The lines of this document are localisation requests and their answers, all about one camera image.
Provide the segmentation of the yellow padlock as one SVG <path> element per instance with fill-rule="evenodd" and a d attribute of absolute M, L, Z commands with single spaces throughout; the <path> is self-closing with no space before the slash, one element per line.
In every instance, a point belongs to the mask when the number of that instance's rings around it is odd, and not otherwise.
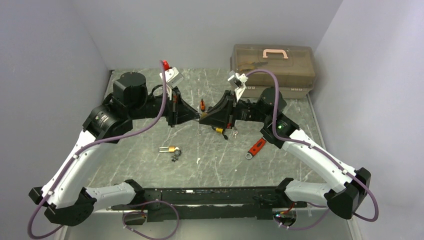
<path fill-rule="evenodd" d="M 224 128 L 218 128 L 218 127 L 212 127 L 212 129 L 217 132 L 218 134 L 221 134 L 225 140 L 228 140 L 228 136 L 225 134 Z"/>

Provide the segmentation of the orange padlock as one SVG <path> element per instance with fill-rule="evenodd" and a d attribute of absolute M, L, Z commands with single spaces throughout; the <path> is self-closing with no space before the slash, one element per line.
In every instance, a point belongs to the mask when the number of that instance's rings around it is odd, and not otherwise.
<path fill-rule="evenodd" d="M 205 104 L 205 101 L 204 101 L 203 98 L 200 100 L 199 109 L 202 113 L 204 113 L 206 111 L 206 104 Z"/>

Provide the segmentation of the brass padlock long shackle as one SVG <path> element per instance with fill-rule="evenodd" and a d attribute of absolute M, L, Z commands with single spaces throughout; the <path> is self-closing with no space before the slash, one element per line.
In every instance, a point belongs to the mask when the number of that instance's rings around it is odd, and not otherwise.
<path fill-rule="evenodd" d="M 179 153 L 180 151 L 180 148 L 177 146 L 164 146 L 158 148 L 159 153 Z"/>

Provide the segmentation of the black keys bunch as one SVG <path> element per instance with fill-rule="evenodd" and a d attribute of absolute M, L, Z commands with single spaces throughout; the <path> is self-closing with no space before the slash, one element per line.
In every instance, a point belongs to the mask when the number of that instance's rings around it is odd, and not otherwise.
<path fill-rule="evenodd" d="M 173 156 L 171 157 L 172 162 L 176 162 L 179 159 L 179 156 L 181 155 L 182 151 L 177 149 L 173 152 Z"/>

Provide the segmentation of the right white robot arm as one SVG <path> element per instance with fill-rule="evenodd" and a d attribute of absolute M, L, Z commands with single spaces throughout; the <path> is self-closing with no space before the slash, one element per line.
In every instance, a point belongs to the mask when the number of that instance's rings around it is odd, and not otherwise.
<path fill-rule="evenodd" d="M 220 101 L 201 114 L 199 123 L 232 129 L 236 121 L 261 122 L 263 139 L 294 155 L 318 173 L 324 183 L 301 182 L 285 178 L 276 188 L 275 200 L 287 208 L 293 202 L 308 202 L 329 208 L 335 215 L 349 220 L 369 195 L 371 173 L 364 167 L 355 169 L 316 144 L 300 126 L 283 114 L 287 103 L 274 87 L 263 90 L 256 102 L 237 100 L 227 90 Z"/>

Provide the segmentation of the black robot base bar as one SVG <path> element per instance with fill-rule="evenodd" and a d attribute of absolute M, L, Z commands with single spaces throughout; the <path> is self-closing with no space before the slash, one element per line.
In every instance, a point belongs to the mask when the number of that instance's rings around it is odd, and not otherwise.
<path fill-rule="evenodd" d="M 128 205 L 115 205 L 114 211 L 146 213 L 147 222 L 203 219 L 254 218 L 272 220 L 274 215 L 297 208 L 306 202 L 293 203 L 275 186 L 145 188 L 142 200 Z"/>

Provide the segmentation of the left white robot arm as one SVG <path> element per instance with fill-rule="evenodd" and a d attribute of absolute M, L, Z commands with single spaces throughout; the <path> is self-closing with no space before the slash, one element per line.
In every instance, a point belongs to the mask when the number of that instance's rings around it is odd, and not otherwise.
<path fill-rule="evenodd" d="M 135 180 L 96 188 L 85 187 L 85 182 L 107 150 L 133 129 L 134 120 L 165 117 L 174 127 L 199 118 L 178 89 L 183 75 L 171 68 L 159 76 L 166 81 L 166 97 L 148 90 L 146 77 L 139 72 L 126 72 L 115 80 L 112 92 L 83 123 L 74 148 L 57 173 L 44 186 L 29 192 L 32 201 L 45 208 L 44 215 L 51 223 L 76 226 L 98 210 L 118 205 L 137 210 L 143 205 L 145 191 Z"/>

